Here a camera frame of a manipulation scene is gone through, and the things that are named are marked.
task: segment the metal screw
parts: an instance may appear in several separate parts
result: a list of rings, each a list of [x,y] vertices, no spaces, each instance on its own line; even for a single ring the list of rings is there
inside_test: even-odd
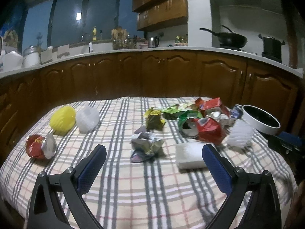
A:
[[[44,172],[44,171],[39,172],[39,173],[38,173],[38,176],[39,176],[39,177],[44,177],[44,176],[45,176],[45,172]]]
[[[235,170],[236,170],[236,172],[238,172],[238,173],[244,172],[244,169],[243,169],[242,167],[239,167],[239,166],[235,167]]]
[[[69,167],[65,170],[66,173],[71,173],[74,170],[73,167]]]
[[[270,175],[271,175],[271,172],[270,172],[269,170],[265,170],[263,173],[264,173],[266,176],[270,176]]]

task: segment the dish soap bottle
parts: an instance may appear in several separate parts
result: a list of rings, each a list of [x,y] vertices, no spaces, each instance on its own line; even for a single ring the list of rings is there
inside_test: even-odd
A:
[[[93,38],[92,38],[93,41],[96,41],[96,27],[94,27],[93,29]]]

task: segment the electric kettle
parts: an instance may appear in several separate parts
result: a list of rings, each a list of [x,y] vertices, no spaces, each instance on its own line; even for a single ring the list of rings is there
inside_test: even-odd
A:
[[[150,37],[148,40],[148,48],[155,48],[158,47],[160,42],[160,38],[155,36],[155,37]]]

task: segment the tablecloth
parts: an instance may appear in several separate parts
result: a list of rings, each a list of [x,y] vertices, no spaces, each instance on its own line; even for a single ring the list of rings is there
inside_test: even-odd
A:
[[[31,193],[40,171],[62,173],[87,157],[97,144],[107,150],[107,159],[90,191],[83,199],[104,228],[204,228],[222,205],[226,195],[218,189],[207,169],[180,172],[175,163],[175,144],[192,141],[181,136],[176,121],[167,121],[162,132],[164,155],[145,163],[131,163],[132,133],[144,124],[143,114],[152,106],[167,107],[193,102],[189,98],[131,98],[82,101],[70,104],[76,111],[84,106],[100,112],[96,130],[83,134],[75,125],[65,136],[54,135],[58,150],[47,166],[30,159],[25,142],[31,134],[51,133],[49,121],[59,107],[41,118],[14,147],[0,169],[2,196],[27,219]],[[281,207],[292,197],[296,183],[284,159],[268,148],[257,131],[252,146],[236,151],[218,147],[220,154],[247,172],[267,169],[274,178]],[[247,192],[232,224],[236,227],[249,200]],[[78,228],[65,198],[59,196],[72,227]]]

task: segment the black pot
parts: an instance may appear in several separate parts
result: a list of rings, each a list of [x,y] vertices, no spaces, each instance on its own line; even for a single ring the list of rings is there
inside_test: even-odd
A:
[[[258,37],[263,39],[264,54],[282,59],[282,45],[285,45],[285,41],[281,42],[273,37],[262,37],[261,34],[259,34]]]
[[[207,28],[200,28],[200,30],[210,32],[214,36],[217,36],[219,42],[224,46],[243,48],[246,45],[246,43],[248,42],[247,38],[245,36],[232,32],[226,26],[222,25],[222,27],[225,27],[226,29],[228,29],[230,31],[230,33],[228,33],[228,32],[215,33],[212,30],[207,29]]]

